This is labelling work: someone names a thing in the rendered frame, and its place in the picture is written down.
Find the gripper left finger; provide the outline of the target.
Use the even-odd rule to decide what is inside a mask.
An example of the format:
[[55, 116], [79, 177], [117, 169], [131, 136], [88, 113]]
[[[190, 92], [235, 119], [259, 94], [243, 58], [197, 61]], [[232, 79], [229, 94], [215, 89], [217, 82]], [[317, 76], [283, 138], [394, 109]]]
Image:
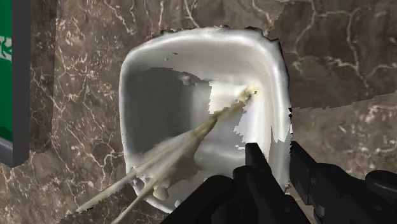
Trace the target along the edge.
[[160, 224], [310, 224], [295, 199], [286, 195], [260, 147], [245, 145], [245, 165], [233, 177], [206, 179]]

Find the green and grey box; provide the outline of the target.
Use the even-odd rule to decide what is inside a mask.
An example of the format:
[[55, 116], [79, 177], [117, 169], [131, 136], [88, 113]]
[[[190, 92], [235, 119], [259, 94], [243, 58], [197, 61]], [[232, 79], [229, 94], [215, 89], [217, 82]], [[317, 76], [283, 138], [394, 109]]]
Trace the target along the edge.
[[0, 163], [29, 158], [31, 0], [0, 0]]

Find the white deep bowl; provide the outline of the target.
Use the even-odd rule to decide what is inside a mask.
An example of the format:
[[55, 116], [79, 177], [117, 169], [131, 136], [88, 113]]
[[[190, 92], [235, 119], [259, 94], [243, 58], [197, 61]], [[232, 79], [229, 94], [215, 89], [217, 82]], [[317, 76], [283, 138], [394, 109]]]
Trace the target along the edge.
[[128, 169], [156, 144], [207, 121], [247, 87], [256, 94], [221, 117], [191, 163], [178, 168], [165, 200], [172, 212], [208, 177], [231, 176], [245, 163], [244, 146], [257, 143], [282, 189], [289, 182], [291, 102], [281, 46], [260, 30], [206, 27], [166, 32], [132, 49], [120, 71], [120, 132]]

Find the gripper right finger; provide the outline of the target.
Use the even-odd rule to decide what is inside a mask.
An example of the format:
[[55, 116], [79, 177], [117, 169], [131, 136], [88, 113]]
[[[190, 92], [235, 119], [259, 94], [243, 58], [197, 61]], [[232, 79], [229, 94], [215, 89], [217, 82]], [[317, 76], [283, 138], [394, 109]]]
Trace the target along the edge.
[[290, 181], [317, 224], [397, 224], [397, 173], [374, 170], [359, 179], [341, 167], [316, 162], [296, 141]]

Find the beige wooden chopstick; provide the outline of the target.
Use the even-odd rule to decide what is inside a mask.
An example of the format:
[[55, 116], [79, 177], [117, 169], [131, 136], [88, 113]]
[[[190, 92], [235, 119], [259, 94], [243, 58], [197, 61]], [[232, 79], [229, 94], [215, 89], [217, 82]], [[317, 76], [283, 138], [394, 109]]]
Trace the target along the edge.
[[185, 162], [194, 161], [194, 155], [201, 142], [212, 131], [218, 120], [224, 120], [227, 116], [243, 109], [257, 92], [256, 87], [246, 87], [231, 105], [214, 112], [207, 121], [198, 127], [158, 143], [143, 156], [142, 162], [135, 167], [131, 167], [125, 177], [100, 191], [96, 196], [78, 207], [76, 211], [78, 213], [88, 211], [99, 202], [122, 190], [126, 185], [132, 184], [135, 180], [141, 180], [144, 186], [137, 197], [118, 215], [115, 220], [116, 223], [135, 208], [140, 201], [148, 197], [154, 196], [159, 200], [167, 199], [169, 197], [168, 188], [178, 180], [179, 167]]
[[203, 123], [196, 129], [188, 131], [186, 136], [169, 144], [156, 156], [152, 156], [147, 162], [143, 163], [140, 167], [132, 169], [131, 173], [136, 174], [139, 172], [147, 173], [152, 167], [159, 165], [156, 171], [150, 177], [150, 180], [144, 184], [143, 189], [140, 191], [136, 199], [124, 209], [111, 224], [118, 224], [122, 219], [143, 199], [149, 194], [153, 193], [158, 187], [166, 189], [166, 185], [171, 185], [171, 180], [174, 177], [178, 166], [182, 162], [193, 160], [194, 154], [200, 146], [200, 143], [206, 135], [216, 125], [218, 119], [213, 118], [208, 122]]

